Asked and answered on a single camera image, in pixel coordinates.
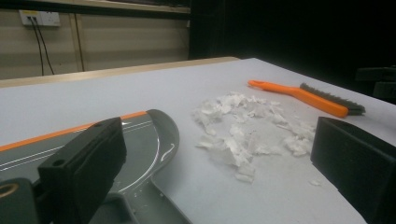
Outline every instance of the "black cable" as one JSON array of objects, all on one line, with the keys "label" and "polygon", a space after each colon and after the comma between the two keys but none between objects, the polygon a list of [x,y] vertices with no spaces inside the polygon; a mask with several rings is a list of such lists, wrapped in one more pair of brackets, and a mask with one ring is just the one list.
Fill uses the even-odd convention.
[{"label": "black cable", "polygon": [[[30,23],[32,23],[33,29],[35,30],[35,24],[33,23],[33,20],[31,17],[27,18]],[[35,38],[37,39],[37,44],[38,44],[38,50],[40,51],[40,61],[41,61],[41,76],[44,76],[44,63],[43,63],[43,55],[41,54],[41,45],[40,45],[40,40],[38,39],[38,34],[37,31],[35,30]]]},{"label": "black cable", "polygon": [[47,52],[47,46],[46,46],[46,42],[44,41],[43,35],[41,34],[41,31],[40,31],[40,26],[38,25],[37,19],[36,19],[35,17],[33,18],[33,20],[35,21],[35,24],[37,25],[37,30],[38,30],[38,33],[40,34],[41,41],[43,41],[44,50],[46,51],[47,62],[49,63],[49,68],[50,68],[50,71],[52,72],[52,74],[53,74],[53,75],[55,75],[55,74],[53,73],[52,66],[50,65],[50,58],[49,58],[49,53]]}]

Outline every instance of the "paper shreds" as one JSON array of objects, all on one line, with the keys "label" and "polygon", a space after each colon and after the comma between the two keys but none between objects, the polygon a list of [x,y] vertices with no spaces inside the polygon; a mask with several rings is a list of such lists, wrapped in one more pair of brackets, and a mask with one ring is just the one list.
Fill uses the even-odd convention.
[{"label": "paper shreds", "polygon": [[309,181],[309,183],[310,183],[312,186],[315,186],[315,187],[320,187],[320,186],[321,186],[321,183],[320,183],[320,181],[318,181],[318,180],[311,180],[311,181]]},{"label": "paper shreds", "polygon": [[238,180],[252,183],[254,157],[311,153],[315,127],[285,114],[279,102],[239,92],[204,101],[192,113],[206,132],[197,146],[207,149],[213,160],[234,166]]},{"label": "paper shreds", "polygon": [[244,182],[252,183],[254,180],[255,169],[250,164],[243,164],[235,173],[235,177]]}]

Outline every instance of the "white table surface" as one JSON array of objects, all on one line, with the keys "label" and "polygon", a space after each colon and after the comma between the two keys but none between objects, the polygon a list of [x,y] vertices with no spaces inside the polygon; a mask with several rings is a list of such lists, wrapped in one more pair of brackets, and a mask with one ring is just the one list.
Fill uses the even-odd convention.
[{"label": "white table surface", "polygon": [[[191,117],[202,101],[230,91],[278,101],[316,124],[331,117],[289,96],[258,91],[249,79],[323,91],[359,102],[366,114],[345,121],[396,146],[396,106],[293,73],[256,59],[163,69],[0,89],[0,146],[81,124],[132,112],[160,109],[176,122],[180,147],[157,181],[193,223],[365,223],[337,189],[312,165],[309,156],[254,159],[252,184],[237,181],[234,171],[210,160],[195,145],[203,129]],[[309,184],[320,180],[321,186]]]}]

